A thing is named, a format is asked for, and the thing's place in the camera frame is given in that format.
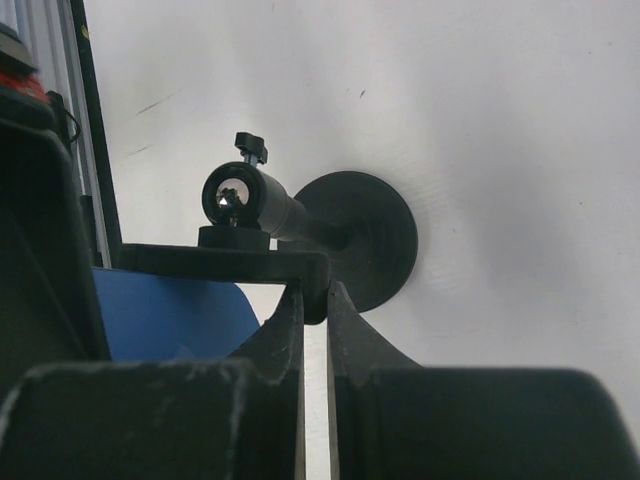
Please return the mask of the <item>black phone stand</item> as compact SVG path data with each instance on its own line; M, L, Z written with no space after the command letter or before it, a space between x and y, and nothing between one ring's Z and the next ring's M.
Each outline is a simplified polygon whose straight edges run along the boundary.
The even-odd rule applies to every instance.
M300 288L305 321L327 315L332 282L357 312L373 310L408 281L418 255L410 207L388 183L359 171L321 176L290 196L262 171L268 149L249 132L235 136L241 160L207 177L201 205L208 225L194 247L123 244L117 265L189 279Z

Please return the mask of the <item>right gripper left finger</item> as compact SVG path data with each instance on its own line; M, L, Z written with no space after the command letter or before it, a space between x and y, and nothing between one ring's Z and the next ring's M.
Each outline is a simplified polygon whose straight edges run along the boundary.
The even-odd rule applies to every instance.
M299 287L219 361L58 363L1 409L5 479L301 479Z

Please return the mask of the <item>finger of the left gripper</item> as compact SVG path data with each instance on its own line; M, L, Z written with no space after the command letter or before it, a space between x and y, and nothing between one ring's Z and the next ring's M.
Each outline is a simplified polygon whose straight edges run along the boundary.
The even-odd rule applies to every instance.
M51 108L1 97L1 387L110 357L74 169Z

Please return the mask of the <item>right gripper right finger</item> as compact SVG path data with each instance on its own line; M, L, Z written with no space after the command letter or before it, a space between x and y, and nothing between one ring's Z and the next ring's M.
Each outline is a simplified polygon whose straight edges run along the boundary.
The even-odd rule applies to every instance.
M592 375L424 367L328 293L335 479L629 479L633 442Z

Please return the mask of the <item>blue phone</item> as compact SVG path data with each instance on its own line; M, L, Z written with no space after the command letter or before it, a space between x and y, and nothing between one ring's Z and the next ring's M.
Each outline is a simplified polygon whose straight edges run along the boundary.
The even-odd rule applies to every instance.
M259 329L233 283L93 270L115 362L221 359Z

